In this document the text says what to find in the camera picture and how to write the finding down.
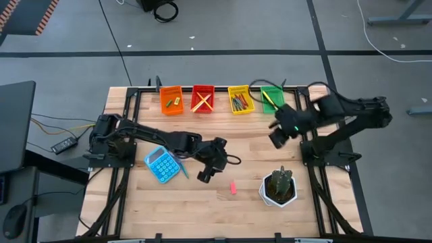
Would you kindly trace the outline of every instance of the yellow black striped tape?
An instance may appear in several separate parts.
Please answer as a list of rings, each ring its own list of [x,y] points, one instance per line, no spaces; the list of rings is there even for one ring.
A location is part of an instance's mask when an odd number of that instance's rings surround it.
[[[0,13],[0,32],[3,31],[3,27],[5,27],[20,1],[21,0],[10,0],[5,9]]]
[[[36,29],[36,35],[41,35],[42,34],[43,30],[45,29],[45,27],[48,24],[49,18],[53,14],[53,12],[55,10],[55,7],[57,6],[58,3],[59,3],[59,0],[52,0],[51,1],[51,3],[48,6],[47,11],[45,12],[44,16],[40,20],[38,28]]]

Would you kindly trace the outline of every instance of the wooden tabletop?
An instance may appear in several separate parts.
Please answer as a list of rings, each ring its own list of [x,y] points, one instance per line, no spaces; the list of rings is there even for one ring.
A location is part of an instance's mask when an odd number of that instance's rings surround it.
[[[126,89],[110,88],[105,113],[122,114]],[[309,90],[312,100],[327,93],[324,86],[313,86]],[[294,95],[284,95],[286,103],[295,107]],[[168,132],[196,132],[202,134],[203,140],[222,137],[227,140],[226,151],[239,156],[242,164],[227,165],[223,173],[217,173],[205,184],[196,179],[204,165],[187,159],[189,180],[180,172],[168,183],[160,184],[143,163],[144,157],[157,145],[137,141],[136,164],[130,173],[121,238],[154,238],[156,233],[162,233],[164,238],[272,238],[275,232],[281,232],[282,237],[319,236],[311,185],[299,148],[301,138],[291,139],[283,148],[275,149],[268,138],[271,132],[268,125],[274,115],[264,114],[259,103],[255,103],[253,113],[233,115],[227,92],[216,92],[215,110],[211,114],[190,112],[190,93],[184,93],[183,98],[185,112],[166,116],[161,113],[159,94],[143,93],[139,123]],[[328,126],[318,132],[326,135],[335,129],[336,126]],[[258,194],[262,178],[281,165],[293,171],[298,187],[298,198],[282,209],[266,206]],[[326,170],[334,204],[351,225],[361,231],[349,175],[334,167]],[[83,222],[91,225],[105,207],[110,178],[111,169],[104,169],[88,185],[81,213]],[[230,182],[236,183],[235,195],[230,192]],[[327,210],[322,202],[321,205],[326,231],[330,232]],[[114,229],[116,212],[114,208],[110,233]],[[77,235],[85,231],[80,224]]]

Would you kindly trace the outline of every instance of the calculator screen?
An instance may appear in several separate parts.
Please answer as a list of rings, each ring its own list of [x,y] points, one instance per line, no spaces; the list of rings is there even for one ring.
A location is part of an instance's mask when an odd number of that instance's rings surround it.
[[[150,157],[148,158],[148,163],[153,163],[157,158],[159,158],[161,155],[163,155],[165,151],[163,149],[158,149],[156,152],[154,152]]]

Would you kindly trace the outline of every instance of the gray floor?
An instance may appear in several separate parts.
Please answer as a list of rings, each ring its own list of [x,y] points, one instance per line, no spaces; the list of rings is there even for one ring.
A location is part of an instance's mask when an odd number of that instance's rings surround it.
[[[115,0],[103,0],[107,18],[122,51],[182,51],[225,49],[317,50],[306,1],[295,0],[176,0],[178,19],[159,24],[152,15]],[[360,0],[366,17],[396,15],[406,1]],[[315,0],[315,9],[328,50],[371,50],[362,33],[355,0]],[[432,2],[419,10],[432,14]],[[432,49],[432,24],[368,28],[371,40],[386,50]],[[116,51],[97,0],[61,0],[41,36],[8,36],[0,52]],[[432,59],[399,56],[399,59]],[[432,102],[432,69],[428,63],[394,63],[382,56],[330,57],[338,90],[347,97],[388,97],[393,122],[386,129],[367,130],[352,138],[362,153],[360,178],[375,235],[432,239],[429,202],[432,179],[430,117],[408,117],[405,110]],[[134,85],[146,85],[159,75],[171,84],[247,84],[267,78],[287,84],[326,81],[319,56],[229,55],[126,57]],[[0,58],[0,84],[35,80],[34,112],[96,119],[110,86],[127,86],[119,57]],[[40,119],[54,126],[72,127],[72,121]],[[49,148],[64,136],[45,136],[31,125],[28,140]],[[57,161],[80,156],[78,148],[55,156],[28,148]],[[66,161],[86,167],[86,161]],[[77,191],[79,186],[44,176],[40,192]],[[43,217],[39,240],[71,238],[78,224],[82,194],[46,195],[40,212],[61,202],[64,213]]]

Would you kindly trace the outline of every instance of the computer mouse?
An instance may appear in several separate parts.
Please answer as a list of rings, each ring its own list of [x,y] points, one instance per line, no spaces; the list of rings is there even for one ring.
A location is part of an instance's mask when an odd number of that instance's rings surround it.
[[[20,236],[26,222],[26,205],[13,206],[3,220],[3,235],[9,239],[15,239]]]

